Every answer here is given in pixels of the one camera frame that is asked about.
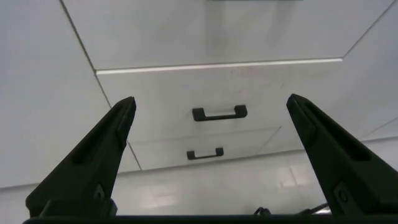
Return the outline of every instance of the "screw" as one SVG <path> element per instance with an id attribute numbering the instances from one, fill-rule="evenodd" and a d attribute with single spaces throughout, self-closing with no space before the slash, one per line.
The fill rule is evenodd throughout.
<path id="1" fill-rule="evenodd" d="M 340 200 L 342 200 L 343 202 L 347 202 L 348 201 L 348 196 L 347 196 L 347 194 L 344 191 L 340 190 L 338 192 L 338 196 L 339 196 Z"/>

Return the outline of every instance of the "white drawer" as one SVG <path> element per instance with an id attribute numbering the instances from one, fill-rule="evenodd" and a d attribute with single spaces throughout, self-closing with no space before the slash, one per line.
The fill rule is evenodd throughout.
<path id="1" fill-rule="evenodd" d="M 143 170 L 184 166 L 256 155 L 277 130 L 277 128 L 269 128 L 232 134 L 135 143 L 131 146 Z M 188 160 L 188 151 L 195 152 L 196 157 L 215 156 L 216 148 L 222 148 L 222 156 Z"/>
<path id="2" fill-rule="evenodd" d="M 392 0 L 65 0 L 95 69 L 342 57 Z"/>
<path id="3" fill-rule="evenodd" d="M 231 133 L 281 126 L 290 119 L 286 101 L 292 93 L 331 103 L 326 96 L 339 92 L 330 85 L 339 61 L 250 67 L 200 68 L 98 75 L 110 103 L 134 96 L 136 117 L 130 142 Z M 192 109 L 207 116 L 234 113 L 246 105 L 240 119 L 196 122 Z"/>

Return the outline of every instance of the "drawer handle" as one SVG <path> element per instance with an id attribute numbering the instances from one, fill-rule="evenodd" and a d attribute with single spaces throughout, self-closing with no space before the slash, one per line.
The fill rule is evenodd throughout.
<path id="1" fill-rule="evenodd" d="M 223 156 L 223 155 L 224 155 L 224 149 L 222 147 L 216 148 L 216 154 L 215 155 L 211 155 L 211 156 L 196 157 L 195 156 L 195 151 L 188 151 L 187 152 L 188 160 L 207 159 L 207 158 L 213 158 L 213 157 L 220 157 L 220 156 Z"/>
<path id="2" fill-rule="evenodd" d="M 195 121 L 215 121 L 215 120 L 221 120 L 221 119 L 245 118 L 248 115 L 248 110 L 246 109 L 246 105 L 236 105 L 234 107 L 234 110 L 235 110 L 235 114 L 207 117 L 205 115 L 205 109 L 194 108 L 194 109 L 192 109 L 192 116 Z"/>

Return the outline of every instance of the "white cabinet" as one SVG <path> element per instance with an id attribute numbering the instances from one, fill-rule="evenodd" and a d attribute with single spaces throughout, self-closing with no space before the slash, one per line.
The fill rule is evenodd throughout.
<path id="1" fill-rule="evenodd" d="M 308 86 L 317 88 L 308 99 L 362 141 L 398 136 L 397 21 L 394 3 L 324 85 Z M 281 126 L 261 153 L 303 149 L 293 123 Z"/>
<path id="2" fill-rule="evenodd" d="M 397 137 L 397 136 L 398 136 L 398 119 L 393 119 L 392 121 L 371 131 L 368 135 L 363 137 L 361 140 L 367 141 L 367 140 L 372 140 L 372 139 L 391 138 L 391 137 Z"/>
<path id="3" fill-rule="evenodd" d="M 324 79 L 340 63 L 309 60 L 248 67 L 131 70 L 98 78 L 112 105 L 135 97 L 137 111 L 128 139 L 142 142 L 278 128 L 290 119 L 284 112 L 287 98 L 292 93 L 315 98 L 316 90 L 327 85 Z M 207 116 L 213 116 L 234 113 L 236 105 L 246 106 L 245 118 L 193 119 L 194 108 L 203 108 Z"/>
<path id="4" fill-rule="evenodd" d="M 95 69 L 343 57 L 392 0 L 66 0 Z"/>
<path id="5" fill-rule="evenodd" d="M 58 1 L 1 1 L 0 30 L 0 187 L 38 183 L 109 106 Z"/>
<path id="6" fill-rule="evenodd" d="M 132 144 L 142 169 L 255 156 L 277 128 Z"/>

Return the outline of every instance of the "floor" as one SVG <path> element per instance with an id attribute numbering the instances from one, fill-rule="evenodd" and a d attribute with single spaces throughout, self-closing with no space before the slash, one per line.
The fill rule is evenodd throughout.
<path id="1" fill-rule="evenodd" d="M 366 143 L 395 169 L 397 144 Z M 3 223 L 28 219 L 24 201 L 34 187 L 0 189 Z M 297 213 L 326 202 L 305 151 L 119 174 L 112 198 L 118 215 Z"/>

